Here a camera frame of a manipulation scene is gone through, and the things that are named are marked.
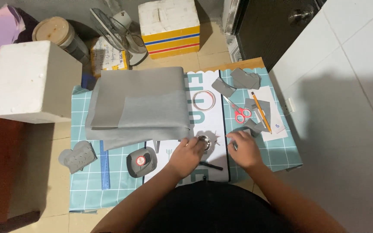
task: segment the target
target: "yellow pencil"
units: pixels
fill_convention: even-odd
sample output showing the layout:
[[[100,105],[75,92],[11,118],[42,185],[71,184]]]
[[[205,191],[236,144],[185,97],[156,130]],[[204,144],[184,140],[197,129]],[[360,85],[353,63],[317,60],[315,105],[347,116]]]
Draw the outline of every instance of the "yellow pencil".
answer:
[[[270,133],[272,133],[272,129],[270,128],[270,125],[267,122],[266,116],[264,115],[264,112],[263,112],[262,108],[260,107],[260,104],[259,104],[259,101],[256,98],[256,95],[254,94],[254,92],[251,92],[251,94],[253,95],[253,99],[257,104],[257,108],[260,110],[260,114],[262,115],[263,121],[266,124],[267,129],[269,130]]]

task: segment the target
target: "yellow box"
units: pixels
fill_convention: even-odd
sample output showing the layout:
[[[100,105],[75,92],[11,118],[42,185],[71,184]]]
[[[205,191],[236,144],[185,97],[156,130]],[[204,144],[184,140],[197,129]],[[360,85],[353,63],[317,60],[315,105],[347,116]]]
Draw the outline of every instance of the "yellow box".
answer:
[[[142,39],[152,59],[199,51],[194,0],[161,0],[139,5]]]

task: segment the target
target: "handwritten note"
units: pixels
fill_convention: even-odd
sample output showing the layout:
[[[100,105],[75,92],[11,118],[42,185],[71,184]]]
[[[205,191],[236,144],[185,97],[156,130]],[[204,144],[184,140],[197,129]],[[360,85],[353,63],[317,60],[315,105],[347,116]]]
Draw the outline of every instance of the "handwritten note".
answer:
[[[125,51],[115,49],[104,37],[99,37],[91,49],[92,69],[95,77],[100,77],[101,70],[127,70]]]

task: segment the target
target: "blue ruler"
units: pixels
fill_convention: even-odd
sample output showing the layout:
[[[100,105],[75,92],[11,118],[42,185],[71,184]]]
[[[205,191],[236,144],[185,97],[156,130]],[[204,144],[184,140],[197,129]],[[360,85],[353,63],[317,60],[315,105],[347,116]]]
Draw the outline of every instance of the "blue ruler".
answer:
[[[103,150],[103,141],[100,141],[100,171],[101,189],[110,189],[109,151]]]

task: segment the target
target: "black cloth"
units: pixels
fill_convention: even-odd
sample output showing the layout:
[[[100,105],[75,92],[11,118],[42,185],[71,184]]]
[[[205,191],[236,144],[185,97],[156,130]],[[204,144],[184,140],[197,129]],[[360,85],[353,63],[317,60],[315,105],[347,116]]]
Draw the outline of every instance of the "black cloth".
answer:
[[[256,194],[232,184],[200,181],[168,193],[136,232],[292,232],[292,229]]]

